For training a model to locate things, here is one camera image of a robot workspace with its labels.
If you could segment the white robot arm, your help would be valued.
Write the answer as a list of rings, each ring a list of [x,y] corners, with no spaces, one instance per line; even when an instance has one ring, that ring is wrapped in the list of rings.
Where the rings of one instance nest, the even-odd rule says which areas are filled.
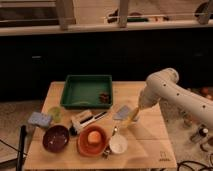
[[[166,99],[190,112],[198,121],[213,129],[213,101],[180,87],[179,74],[173,68],[166,68],[150,74],[146,86],[140,92],[138,108],[150,108],[160,99]]]

